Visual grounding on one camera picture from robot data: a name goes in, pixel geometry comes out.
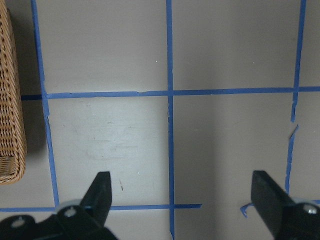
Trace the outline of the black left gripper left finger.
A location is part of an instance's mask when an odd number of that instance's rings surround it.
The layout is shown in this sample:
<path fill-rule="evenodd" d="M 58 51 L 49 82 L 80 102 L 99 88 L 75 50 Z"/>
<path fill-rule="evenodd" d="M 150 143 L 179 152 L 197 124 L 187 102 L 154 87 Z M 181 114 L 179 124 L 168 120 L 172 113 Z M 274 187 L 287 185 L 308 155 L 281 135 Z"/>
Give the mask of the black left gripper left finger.
<path fill-rule="evenodd" d="M 98 172 L 84 197 L 63 205 L 56 213 L 63 240 L 110 240 L 105 222 L 112 204 L 110 172 Z"/>

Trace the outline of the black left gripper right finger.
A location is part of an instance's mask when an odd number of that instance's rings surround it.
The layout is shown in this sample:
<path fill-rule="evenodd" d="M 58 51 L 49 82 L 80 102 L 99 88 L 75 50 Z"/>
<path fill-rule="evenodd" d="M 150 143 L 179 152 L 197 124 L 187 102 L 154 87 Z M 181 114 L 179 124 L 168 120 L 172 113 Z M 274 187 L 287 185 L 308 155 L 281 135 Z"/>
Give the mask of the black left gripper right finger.
<path fill-rule="evenodd" d="M 250 198 L 275 240 L 318 240 L 320 207 L 290 197 L 264 170 L 252 172 Z"/>

